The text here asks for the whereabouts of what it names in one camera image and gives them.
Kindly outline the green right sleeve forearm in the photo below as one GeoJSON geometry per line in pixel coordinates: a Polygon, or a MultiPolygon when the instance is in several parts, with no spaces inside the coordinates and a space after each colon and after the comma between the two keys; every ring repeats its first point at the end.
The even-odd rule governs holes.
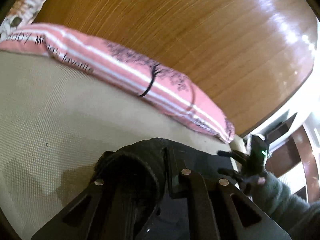
{"type": "Polygon", "coordinates": [[[307,203],[270,173],[263,184],[252,186],[251,196],[291,239],[319,239],[319,202],[307,203]]]}

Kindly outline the right hand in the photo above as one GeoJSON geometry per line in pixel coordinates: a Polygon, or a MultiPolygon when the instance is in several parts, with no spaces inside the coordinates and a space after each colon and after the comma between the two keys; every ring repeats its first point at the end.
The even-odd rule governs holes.
{"type": "Polygon", "coordinates": [[[251,176],[250,179],[249,179],[249,183],[252,186],[264,185],[266,183],[266,177],[259,176],[258,174],[254,175],[254,176],[251,176]]]}

